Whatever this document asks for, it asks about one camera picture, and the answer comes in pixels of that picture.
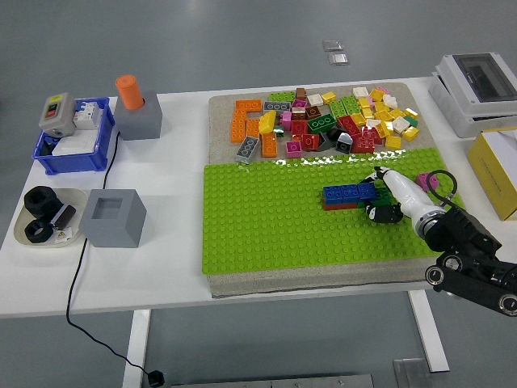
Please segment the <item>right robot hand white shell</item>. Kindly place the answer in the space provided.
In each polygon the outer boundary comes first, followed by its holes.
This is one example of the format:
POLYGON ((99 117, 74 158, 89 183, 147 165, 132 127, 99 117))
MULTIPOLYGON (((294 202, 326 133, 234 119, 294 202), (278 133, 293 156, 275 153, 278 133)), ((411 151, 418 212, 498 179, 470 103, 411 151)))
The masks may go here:
POLYGON ((361 183, 370 183, 376 179, 384 181, 395 200, 401 205, 401 212, 411 220, 416 232, 422 234, 424 224, 445 214, 445 210, 435 205, 415 182, 399 172, 388 167, 375 167, 374 172, 361 183))

